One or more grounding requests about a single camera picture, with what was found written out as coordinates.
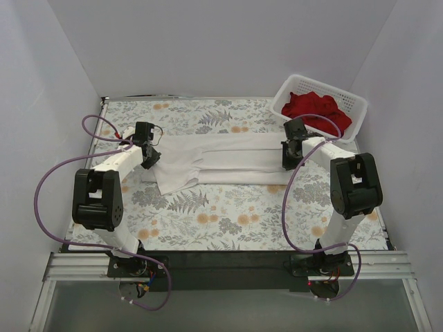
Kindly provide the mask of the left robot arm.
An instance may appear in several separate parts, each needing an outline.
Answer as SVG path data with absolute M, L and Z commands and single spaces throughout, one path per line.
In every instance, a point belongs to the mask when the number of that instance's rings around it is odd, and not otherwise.
M 141 242 L 123 222 L 122 180 L 136 167 L 152 168 L 161 157 L 152 143 L 155 124 L 137 122 L 126 130 L 132 146 L 110 156 L 92 169 L 75 174 L 72 217 L 76 224 L 96 233 L 109 246 L 117 268 L 138 277 L 147 270 Z

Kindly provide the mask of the white t shirt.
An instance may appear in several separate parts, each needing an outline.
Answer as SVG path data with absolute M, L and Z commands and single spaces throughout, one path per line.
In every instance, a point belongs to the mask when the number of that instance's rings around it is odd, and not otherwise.
M 285 185 L 291 172 L 282 167 L 283 133 L 166 136 L 161 159 L 142 172 L 162 195 L 198 184 Z

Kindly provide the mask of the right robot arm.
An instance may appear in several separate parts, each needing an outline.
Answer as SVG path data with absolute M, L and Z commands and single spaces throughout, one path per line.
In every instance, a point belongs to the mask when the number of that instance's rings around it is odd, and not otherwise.
M 337 147 L 333 138 L 309 133 L 301 118 L 285 122 L 284 132 L 283 168 L 297 172 L 308 160 L 323 167 L 329 172 L 334 208 L 327 230 L 317 239 L 314 249 L 296 249 L 289 269 L 295 276 L 352 276 L 350 239 L 360 222 L 383 201 L 374 157 L 348 152 Z

